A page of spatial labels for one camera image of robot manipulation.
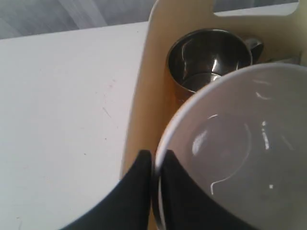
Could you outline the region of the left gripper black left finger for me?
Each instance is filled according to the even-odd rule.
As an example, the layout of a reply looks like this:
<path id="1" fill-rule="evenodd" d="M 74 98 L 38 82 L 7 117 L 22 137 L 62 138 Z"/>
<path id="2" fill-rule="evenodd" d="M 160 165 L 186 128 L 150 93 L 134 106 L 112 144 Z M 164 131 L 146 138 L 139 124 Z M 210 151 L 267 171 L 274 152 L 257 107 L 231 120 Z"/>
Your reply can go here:
<path id="1" fill-rule="evenodd" d="M 141 150 L 115 188 L 64 230 L 146 230 L 151 207 L 152 156 Z"/>

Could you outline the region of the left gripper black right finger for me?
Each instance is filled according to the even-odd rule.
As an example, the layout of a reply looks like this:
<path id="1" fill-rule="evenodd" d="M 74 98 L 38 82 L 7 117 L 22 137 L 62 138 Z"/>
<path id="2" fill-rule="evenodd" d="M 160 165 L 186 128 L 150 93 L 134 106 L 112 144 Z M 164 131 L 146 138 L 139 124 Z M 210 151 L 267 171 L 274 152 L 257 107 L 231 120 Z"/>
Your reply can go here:
<path id="1" fill-rule="evenodd" d="M 173 151 L 162 166 L 162 199 L 168 230 L 241 230 L 242 222 L 211 200 L 190 178 Z"/>

